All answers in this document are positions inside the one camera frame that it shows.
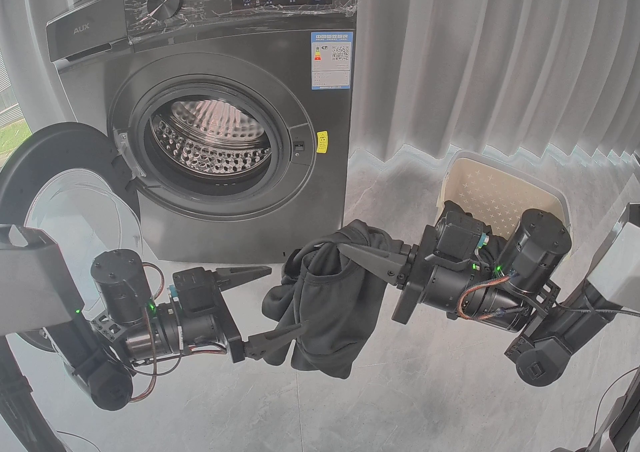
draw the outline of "metal bracket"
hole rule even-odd
[[[509,283],[502,284],[500,288],[513,296],[525,300],[533,306],[538,313],[543,316],[543,318],[549,314],[551,308],[553,308],[556,303],[558,294],[560,293],[560,287],[552,280],[547,280],[536,294],[519,291]]]
[[[128,327],[120,326],[111,320],[107,310],[104,310],[95,319],[91,320],[90,325],[96,334],[102,335],[110,343],[117,342],[129,331]]]
[[[140,167],[138,161],[136,160],[135,155],[131,151],[131,146],[129,145],[129,134],[124,130],[116,130],[113,133],[113,137],[116,143],[116,148],[118,153],[122,156],[124,161],[131,169],[131,173],[134,178],[145,178],[147,174],[144,172],[144,169]]]

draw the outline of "control knob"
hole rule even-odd
[[[164,22],[180,11],[180,0],[147,0],[147,12],[153,19]]]

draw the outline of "washing machine door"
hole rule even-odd
[[[0,170],[0,223],[47,232],[60,246],[93,318],[103,306],[90,276],[106,250],[142,254],[140,205],[131,170],[113,143],[82,123],[58,123],[29,137]],[[25,337],[47,348],[36,332]]]

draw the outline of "white curtain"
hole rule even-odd
[[[0,0],[0,50],[32,129],[68,105],[45,24],[78,0]],[[640,0],[360,0],[351,150],[541,155],[640,143]]]
[[[640,143],[640,0],[362,0],[352,149]]]

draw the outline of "door glass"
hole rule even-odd
[[[260,173],[271,155],[260,123],[228,102],[194,96],[173,100],[152,118],[157,144],[180,168],[232,182]]]
[[[44,230],[58,243],[90,319],[104,309],[90,275],[93,259],[113,249],[131,249],[142,256],[138,217],[100,176],[86,169],[64,171],[45,184],[24,225]]]

